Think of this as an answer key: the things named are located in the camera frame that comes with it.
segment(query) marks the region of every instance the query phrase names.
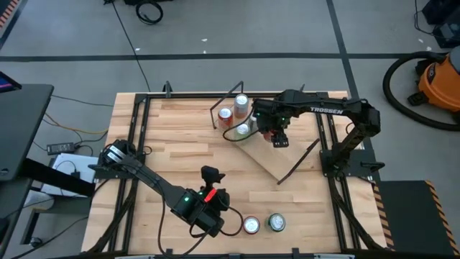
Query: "red component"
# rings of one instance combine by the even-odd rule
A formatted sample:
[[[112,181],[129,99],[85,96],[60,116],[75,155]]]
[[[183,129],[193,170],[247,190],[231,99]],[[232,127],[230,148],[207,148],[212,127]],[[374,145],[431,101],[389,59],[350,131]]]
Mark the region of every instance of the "red component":
[[[204,199],[204,202],[209,202],[214,197],[214,195],[216,195],[216,192],[217,191],[214,188],[212,188],[212,190],[209,191],[209,194]]]

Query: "orange shop vacuum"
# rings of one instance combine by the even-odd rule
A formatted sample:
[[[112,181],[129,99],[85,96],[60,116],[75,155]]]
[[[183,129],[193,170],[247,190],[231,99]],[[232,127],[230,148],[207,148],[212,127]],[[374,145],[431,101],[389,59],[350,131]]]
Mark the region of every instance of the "orange shop vacuum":
[[[416,73],[420,76],[419,92],[408,97],[409,104],[417,106],[429,103],[449,110],[457,124],[438,122],[424,117],[402,105],[393,96],[390,89],[393,73],[402,64],[413,59],[422,60],[418,61],[415,67]],[[460,46],[446,54],[420,51],[397,60],[390,66],[383,78],[383,92],[391,106],[405,116],[436,129],[460,131]]]

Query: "can lid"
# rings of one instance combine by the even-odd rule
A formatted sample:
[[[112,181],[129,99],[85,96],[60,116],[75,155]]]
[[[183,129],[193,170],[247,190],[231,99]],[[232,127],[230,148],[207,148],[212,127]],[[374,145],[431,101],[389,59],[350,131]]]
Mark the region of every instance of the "can lid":
[[[236,132],[238,132],[238,134],[241,135],[247,134],[249,133],[249,127],[247,126],[247,124],[241,124],[236,128]]]
[[[285,218],[278,213],[273,214],[270,216],[270,226],[274,231],[281,231],[285,228],[286,221]]]
[[[247,103],[247,96],[246,94],[239,94],[236,96],[236,103],[239,105],[245,105]]]
[[[231,117],[231,110],[229,108],[222,108],[219,112],[218,115],[224,119],[227,119]]]
[[[247,217],[244,220],[244,231],[249,234],[255,234],[260,229],[259,220],[256,217]]]

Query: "black metal frame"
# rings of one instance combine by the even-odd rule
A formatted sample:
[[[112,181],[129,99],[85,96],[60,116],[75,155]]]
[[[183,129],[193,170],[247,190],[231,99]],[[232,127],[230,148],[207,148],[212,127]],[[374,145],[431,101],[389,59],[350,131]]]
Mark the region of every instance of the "black metal frame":
[[[131,119],[131,124],[129,127],[129,136],[128,136],[128,141],[132,142],[134,139],[134,131],[136,129],[136,123],[137,123],[137,115],[139,111],[139,106],[142,102],[145,103],[144,105],[144,114],[142,117],[142,124],[141,124],[141,130],[140,130],[140,135],[139,135],[139,144],[137,146],[137,152],[138,154],[142,154],[142,149],[144,146],[144,140],[145,140],[145,134],[146,134],[146,129],[147,129],[147,121],[148,121],[148,115],[149,115],[149,109],[150,109],[150,102],[153,99],[169,99],[169,98],[174,98],[174,99],[196,99],[196,98],[220,98],[224,97],[223,99],[227,97],[235,97],[237,94],[233,94],[232,91],[234,91],[237,87],[241,86],[241,92],[243,90],[244,84],[240,82],[237,84],[230,92],[223,94],[223,93],[173,93],[173,90],[171,89],[170,85],[167,83],[164,87],[164,91],[166,93],[155,93],[155,94],[136,94],[134,98],[134,108],[133,108],[133,113],[132,113],[132,119]],[[267,93],[258,93],[258,92],[246,92],[245,94],[249,98],[272,98],[275,97],[276,94],[279,92],[267,92]],[[318,94],[318,95],[324,95],[327,96],[327,92],[318,92],[318,93],[312,93],[312,94]],[[324,132],[324,125],[323,125],[323,120],[320,114],[316,115],[317,123],[318,123],[318,131],[320,135],[320,140],[321,140],[321,146],[323,150],[327,150],[327,140],[326,140],[326,134]],[[334,127],[334,121],[332,118],[329,120],[329,127],[331,129],[331,136],[333,141],[337,141],[337,136],[336,136],[336,130]],[[348,191],[348,186],[346,185],[346,177],[344,176],[341,181],[342,185],[342,190],[343,190],[343,196],[344,196],[344,201],[346,205],[351,208],[351,199],[349,196],[349,191]],[[124,181],[124,185],[120,183],[119,187],[119,193],[117,196],[117,201],[118,200],[123,200],[124,198],[124,189],[126,188],[126,179],[121,179],[121,182]],[[335,188],[335,180],[332,177],[328,177],[328,184],[329,188]],[[134,195],[137,192],[137,186],[138,186],[138,180],[134,179],[132,181],[132,187],[134,188]],[[117,202],[116,203],[116,208],[115,208],[115,214],[120,210],[122,202]],[[125,227],[125,232],[123,236],[123,247],[122,247],[122,252],[123,253],[128,253],[129,250],[129,241],[131,238],[131,230],[132,230],[132,220],[134,216],[134,206],[135,206],[135,199],[133,204],[129,207],[129,211],[126,217],[126,227]],[[346,246],[346,240],[345,240],[345,234],[344,234],[344,226],[341,218],[341,212],[340,208],[332,202],[333,206],[333,212],[334,212],[334,219],[336,221],[336,228],[337,228],[337,235],[339,237],[339,244],[341,250],[347,249]],[[351,227],[351,233],[352,233],[352,239],[354,243],[354,247],[359,249],[359,238],[356,235],[356,232],[354,231],[354,228]],[[113,236],[111,237],[111,243],[113,244],[113,247],[109,246],[109,252],[114,251],[114,247],[116,244],[116,239],[117,239],[117,233],[114,232]],[[155,257],[163,258],[162,255],[155,255]],[[221,255],[187,255],[185,258],[312,258],[313,254],[311,253],[304,253],[300,254],[298,252],[298,249],[296,247],[293,248],[293,253],[291,254],[233,254],[233,255],[227,255],[227,254],[221,254]]]

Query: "wooden tabletop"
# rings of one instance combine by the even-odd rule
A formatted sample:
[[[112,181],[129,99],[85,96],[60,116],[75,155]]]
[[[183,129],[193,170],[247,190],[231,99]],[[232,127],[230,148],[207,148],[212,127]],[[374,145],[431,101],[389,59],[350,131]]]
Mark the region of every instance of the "wooden tabletop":
[[[115,139],[127,139],[134,95],[117,94],[107,144]],[[332,91],[329,96],[341,98],[347,96],[347,93]],[[145,139],[145,145],[151,147],[153,152],[147,156],[146,165],[171,184],[195,190],[204,185],[200,168],[203,165],[216,167],[226,177],[215,187],[226,188],[232,207],[239,210],[244,217],[255,216],[262,223],[272,213],[281,213],[286,219],[286,228],[282,232],[271,232],[262,226],[255,235],[241,232],[236,237],[207,237],[193,254],[291,253],[293,247],[298,247],[301,253],[340,251],[331,197],[319,160],[321,146],[317,145],[299,169],[278,186],[277,180],[263,167],[236,145],[225,141],[218,129],[213,129],[209,108],[216,101],[217,99],[153,99]],[[233,99],[227,99],[221,106],[232,103]],[[142,110],[139,110],[134,143],[138,143],[139,139]],[[345,126],[350,121],[340,116],[334,116],[334,120],[340,141],[346,136]],[[296,140],[306,149],[319,138],[315,115],[305,113],[299,119],[293,119],[287,135],[290,140]],[[371,185],[357,178],[349,178],[348,184],[357,219],[377,243],[385,246],[385,236]],[[110,180],[94,197],[83,251],[96,243],[112,220],[118,185],[119,180]],[[129,254],[160,253],[157,232],[161,208],[160,195],[140,183]],[[223,212],[222,217],[225,220],[224,231],[234,232],[238,229],[240,221],[235,213]],[[348,223],[345,216],[342,218],[347,244],[351,247]],[[197,241],[190,237],[188,229],[189,226],[168,209],[161,237],[163,248],[172,248],[175,254],[188,250]],[[121,248],[122,231],[124,222],[119,229],[117,248]]]

